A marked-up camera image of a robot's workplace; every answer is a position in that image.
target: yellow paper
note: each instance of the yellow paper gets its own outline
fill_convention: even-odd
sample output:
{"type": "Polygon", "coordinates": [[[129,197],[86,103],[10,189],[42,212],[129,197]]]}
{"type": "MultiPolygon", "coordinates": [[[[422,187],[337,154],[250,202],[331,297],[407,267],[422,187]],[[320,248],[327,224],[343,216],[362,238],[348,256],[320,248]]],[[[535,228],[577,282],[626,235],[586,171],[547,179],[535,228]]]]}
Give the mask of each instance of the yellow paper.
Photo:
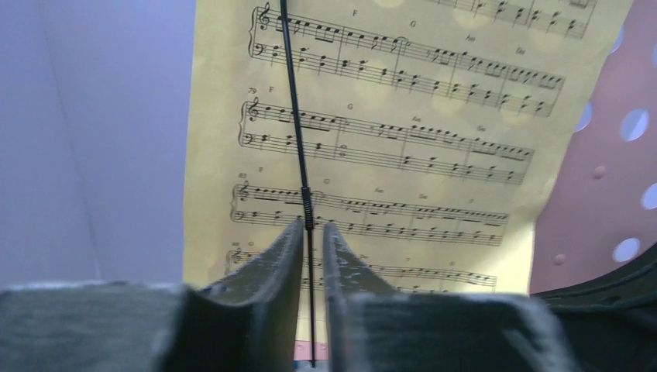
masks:
{"type": "MultiPolygon", "coordinates": [[[[535,220],[630,5],[290,0],[318,252],[333,220],[402,291],[526,293],[535,220]]],[[[279,11],[198,1],[192,284],[217,281],[303,214],[279,11]]],[[[320,267],[315,277],[325,341],[320,267]]],[[[303,292],[299,317],[308,339],[303,292]]]]}

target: pink polka dot surface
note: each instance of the pink polka dot surface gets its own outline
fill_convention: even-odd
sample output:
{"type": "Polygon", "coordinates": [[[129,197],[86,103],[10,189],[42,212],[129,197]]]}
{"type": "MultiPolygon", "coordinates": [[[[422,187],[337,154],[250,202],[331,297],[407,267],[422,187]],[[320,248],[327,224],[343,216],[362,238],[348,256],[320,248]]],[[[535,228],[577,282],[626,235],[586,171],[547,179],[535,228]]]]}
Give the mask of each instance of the pink polka dot surface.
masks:
{"type": "Polygon", "coordinates": [[[576,126],[538,218],[531,293],[605,275],[657,242],[655,19],[657,4],[635,0],[576,126]]]}

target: white dot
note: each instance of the white dot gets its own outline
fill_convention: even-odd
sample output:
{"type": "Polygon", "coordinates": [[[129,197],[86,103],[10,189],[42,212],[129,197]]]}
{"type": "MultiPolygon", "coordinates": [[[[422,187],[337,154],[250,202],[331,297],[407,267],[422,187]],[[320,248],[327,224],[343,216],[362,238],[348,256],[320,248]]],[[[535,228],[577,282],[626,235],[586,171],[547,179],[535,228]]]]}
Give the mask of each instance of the white dot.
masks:
{"type": "Polygon", "coordinates": [[[653,184],[644,193],[641,198],[641,205],[646,209],[657,208],[657,184],[653,184]]]}
{"type": "Polygon", "coordinates": [[[625,262],[636,256],[639,248],[639,241],[636,238],[623,240],[614,250],[614,261],[625,262]]]}
{"type": "Polygon", "coordinates": [[[642,136],[648,128],[650,115],[643,108],[637,108],[623,118],[621,137],[626,141],[634,141],[642,136]]]}
{"type": "Polygon", "coordinates": [[[612,54],[613,52],[616,51],[616,49],[618,49],[618,47],[621,46],[621,43],[623,43],[624,33],[625,33],[625,25],[621,26],[621,31],[618,33],[618,37],[616,38],[614,45],[611,47],[611,52],[609,52],[609,54],[612,54]]]}
{"type": "Polygon", "coordinates": [[[582,117],[580,117],[580,122],[577,123],[575,132],[579,132],[580,130],[584,129],[584,127],[588,126],[589,123],[591,122],[592,116],[593,116],[593,105],[591,105],[591,102],[588,102],[586,106],[584,106],[584,112],[582,112],[582,117]]]}

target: black cable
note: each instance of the black cable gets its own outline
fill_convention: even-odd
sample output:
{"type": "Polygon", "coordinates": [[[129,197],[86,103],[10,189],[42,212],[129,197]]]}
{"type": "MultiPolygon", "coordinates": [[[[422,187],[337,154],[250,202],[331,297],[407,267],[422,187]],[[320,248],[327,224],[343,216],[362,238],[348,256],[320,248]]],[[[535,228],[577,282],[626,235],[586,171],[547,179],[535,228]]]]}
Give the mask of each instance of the black cable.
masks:
{"type": "Polygon", "coordinates": [[[299,156],[299,170],[301,171],[301,200],[304,204],[304,220],[308,234],[308,280],[310,281],[310,345],[311,364],[315,367],[315,273],[313,269],[312,230],[315,222],[312,216],[311,192],[308,186],[308,173],[306,172],[306,158],[304,143],[301,138],[301,119],[299,117],[299,102],[297,100],[297,83],[294,80],[294,65],[292,63],[292,45],[290,43],[289,19],[287,18],[287,0],[280,0],[280,20],[283,26],[283,40],[285,45],[285,58],[287,61],[287,77],[290,80],[290,95],[292,98],[292,116],[294,118],[294,134],[297,137],[297,154],[299,156]]]}

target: black curved object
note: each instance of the black curved object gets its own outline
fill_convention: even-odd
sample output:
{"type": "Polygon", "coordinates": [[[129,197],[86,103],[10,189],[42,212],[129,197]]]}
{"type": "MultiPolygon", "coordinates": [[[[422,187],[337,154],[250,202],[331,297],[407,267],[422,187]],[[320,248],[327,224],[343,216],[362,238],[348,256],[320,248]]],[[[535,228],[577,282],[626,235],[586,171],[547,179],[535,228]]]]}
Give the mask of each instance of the black curved object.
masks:
{"type": "Polygon", "coordinates": [[[534,297],[559,318],[584,371],[657,371],[657,244],[609,274],[534,297]]]}
{"type": "Polygon", "coordinates": [[[291,372],[303,225],[228,277],[0,291],[0,370],[291,372]]]}
{"type": "Polygon", "coordinates": [[[507,294],[405,294],[324,227],[332,372],[579,371],[541,301],[507,294]]]}

